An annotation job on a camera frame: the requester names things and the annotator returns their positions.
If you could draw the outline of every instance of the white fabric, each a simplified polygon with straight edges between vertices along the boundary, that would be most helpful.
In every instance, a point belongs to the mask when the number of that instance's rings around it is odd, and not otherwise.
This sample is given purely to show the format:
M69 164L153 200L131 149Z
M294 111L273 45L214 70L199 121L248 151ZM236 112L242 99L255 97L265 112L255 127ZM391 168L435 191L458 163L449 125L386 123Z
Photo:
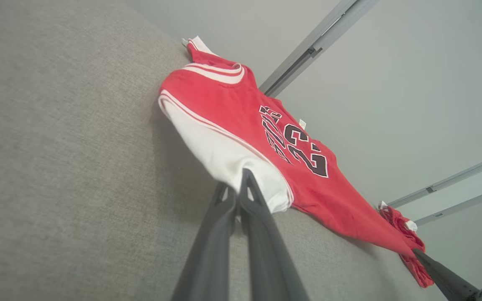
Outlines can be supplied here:
M199 36L197 36L196 38L190 38L189 43L193 44L193 46L195 46L195 48L198 51L202 51L203 53L216 55L211 50L209 50L209 48L206 46L206 44L204 44L204 42L201 40L201 38Z
M385 202L380 202L379 204L379 211L382 210L388 211L388 205ZM407 221L405 225L409 230L412 230L414 232L418 230L418 225L416 225L413 221Z
M215 66L210 66L210 65L205 65L205 64L199 64L199 63L190 63L190 64L185 65L185 67L200 67L200 68L204 68L204 69L207 69L207 70L223 72L225 74L240 74L241 71L243 71L243 67L241 66L241 64L233 65L233 67L235 67L235 69L225 69L225 68L220 68L220 67L215 67Z
M385 202L380 202L379 204L379 211L380 210L387 210L388 205Z
M224 128L196 115L168 91L159 104L191 152L218 181L239 193L243 168L254 174L271 213L285 211L293 194L279 170L262 153Z
M418 230L418 225L416 225L413 221L407 221L405 225L407 226L407 228L409 228L409 230L412 230L414 232Z
M212 80L216 80L218 82L224 82L225 84L237 84L237 83L241 82L241 80L243 79L243 76L245 76L245 68L243 68L242 66L239 66L239 67L240 67L240 72L236 76L227 76L227 75L224 75L224 74L218 74L216 72L205 70L205 69L195 67L195 66L191 66L191 65L187 65L187 66L183 67L182 69L195 72L197 74L200 74L200 75L205 76L207 78L210 78Z

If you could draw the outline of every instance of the basketball jersey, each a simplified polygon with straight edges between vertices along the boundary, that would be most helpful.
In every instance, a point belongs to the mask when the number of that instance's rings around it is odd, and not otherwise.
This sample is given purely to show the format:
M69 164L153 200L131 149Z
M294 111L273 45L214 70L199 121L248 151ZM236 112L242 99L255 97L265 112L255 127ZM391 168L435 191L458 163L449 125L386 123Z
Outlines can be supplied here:
M239 192L248 168L271 212L293 206L342 235L413 256L343 176L333 152L258 90L248 67L217 56L198 37L187 51L193 63L164 80L159 106L215 179Z

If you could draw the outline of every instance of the jersey trim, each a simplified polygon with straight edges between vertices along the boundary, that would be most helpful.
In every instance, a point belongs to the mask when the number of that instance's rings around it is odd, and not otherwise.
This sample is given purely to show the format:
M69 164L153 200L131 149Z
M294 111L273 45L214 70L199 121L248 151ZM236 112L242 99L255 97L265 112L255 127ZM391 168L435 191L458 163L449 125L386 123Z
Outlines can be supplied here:
M213 69L210 69L209 67L212 67L212 66L203 65L203 64L189 64L183 67L182 70L192 71L202 76L205 76L209 79L216 80L217 82L222 82L224 84L238 84L245 76L245 68L243 68L239 64L236 64L236 65L238 65L239 68L232 70L232 69L223 69L218 67L214 67ZM232 71L235 71L236 74L226 75L226 74L232 73Z
M247 143L246 141L244 141L240 137L237 137L236 135L230 133L229 131L220 127L219 125L215 124L214 122L211 122L210 120L207 120L206 118L203 118L203 117L199 116L198 114L196 114L195 112L191 111L188 107L186 107L178 99L176 99L172 94L170 94L166 89L163 89L161 91L161 94L159 95L159 107L161 108L163 113L170 119L170 116L169 116L167 110L165 109L164 102L168 102L168 103L174 105L175 107L178 108L179 111L183 112L184 114L189 116L189 118L191 118L195 122L199 123L200 125L205 126L207 128L210 128L210 129L218 132L219 134L225 135L226 137L228 137L230 139L233 139L237 143L241 144L242 146L244 146L245 148L250 150L253 154L258 156L258 158L264 160L270 166L272 166L276 170L276 172L282 177L284 183L287 186L287 200L288 200L287 207L288 208L291 207L291 204L293 204L293 201L294 201L294 197L293 197L293 192L291 190L291 187L289 186L289 183L287 182L287 180L285 179L283 174L280 172L280 170L273 164L273 162L268 160L266 158L266 156L264 156L260 151L258 151L258 149L254 148L252 145L250 145L249 143Z
M218 56L218 55L214 54L211 50L209 50L208 46L206 46L206 44L204 44L204 42L201 40L201 38L199 36L197 36L196 38L190 38L189 44L193 45L193 47L195 49L197 49L198 51L202 51L203 53Z

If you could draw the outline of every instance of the gray couch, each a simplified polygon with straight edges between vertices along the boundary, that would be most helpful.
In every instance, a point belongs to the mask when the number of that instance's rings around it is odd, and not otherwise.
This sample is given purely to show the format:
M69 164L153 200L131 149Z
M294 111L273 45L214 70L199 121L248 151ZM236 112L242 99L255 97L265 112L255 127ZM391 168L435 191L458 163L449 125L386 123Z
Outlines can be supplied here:
M169 299L216 185L156 103L188 62L124 2L0 0L0 300ZM426 299L396 254L275 221L312 301Z

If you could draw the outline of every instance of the white tag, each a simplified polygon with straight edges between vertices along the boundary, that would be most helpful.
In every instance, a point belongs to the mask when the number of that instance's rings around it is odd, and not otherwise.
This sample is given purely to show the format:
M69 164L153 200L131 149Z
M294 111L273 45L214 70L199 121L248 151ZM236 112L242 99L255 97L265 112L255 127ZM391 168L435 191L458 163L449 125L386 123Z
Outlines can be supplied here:
M303 128L303 130L306 128L306 122L304 122L302 119L299 119L299 125L301 128Z

